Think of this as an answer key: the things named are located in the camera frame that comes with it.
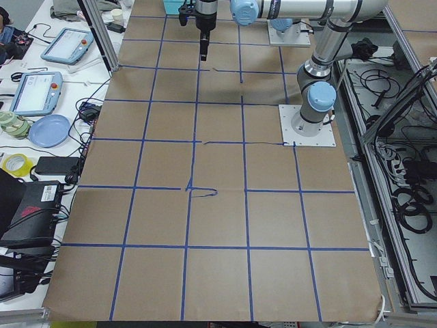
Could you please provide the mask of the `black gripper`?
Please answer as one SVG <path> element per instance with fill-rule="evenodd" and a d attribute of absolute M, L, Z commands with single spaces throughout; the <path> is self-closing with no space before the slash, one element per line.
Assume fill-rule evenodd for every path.
<path fill-rule="evenodd" d="M 210 32 L 216 27 L 217 11 L 217 0 L 184 1 L 178 8 L 181 26 L 187 25 L 188 17 L 195 17 L 196 26 L 201 31 L 199 38 L 199 56 L 202 62 L 207 60 Z"/>

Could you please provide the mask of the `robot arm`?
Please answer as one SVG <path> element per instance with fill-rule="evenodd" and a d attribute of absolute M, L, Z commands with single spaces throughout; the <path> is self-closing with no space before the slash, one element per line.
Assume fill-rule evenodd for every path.
<path fill-rule="evenodd" d="M 276 18 L 270 20 L 272 28 L 280 33 L 286 32 L 293 25 L 292 18 Z"/>
<path fill-rule="evenodd" d="M 327 81 L 331 67 L 354 23 L 373 18 L 388 1 L 230 1 L 231 16 L 238 25 L 249 26 L 257 19 L 309 18 L 324 21 L 325 26 L 316 34 L 316 46 L 311 58 L 304 62 L 298 73 L 302 95 L 305 82 Z M 199 57 L 207 60 L 210 32 L 216 27 L 218 1 L 184 1 L 178 8 L 181 26 L 190 16 L 200 30 Z"/>

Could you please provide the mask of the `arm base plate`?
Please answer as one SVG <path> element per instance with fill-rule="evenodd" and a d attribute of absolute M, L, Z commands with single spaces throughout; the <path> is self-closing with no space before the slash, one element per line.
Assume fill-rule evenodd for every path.
<path fill-rule="evenodd" d="M 309 33 L 312 28 L 308 28 L 301 19 L 293 19 L 293 25 L 284 33 L 274 30 L 268 21 L 268 35 L 271 46 L 292 46 L 308 48 L 311 45 Z"/>
<path fill-rule="evenodd" d="M 322 122 L 308 123 L 300 115 L 300 105 L 279 105 L 281 133 L 285 146 L 335 147 L 328 114 Z"/>

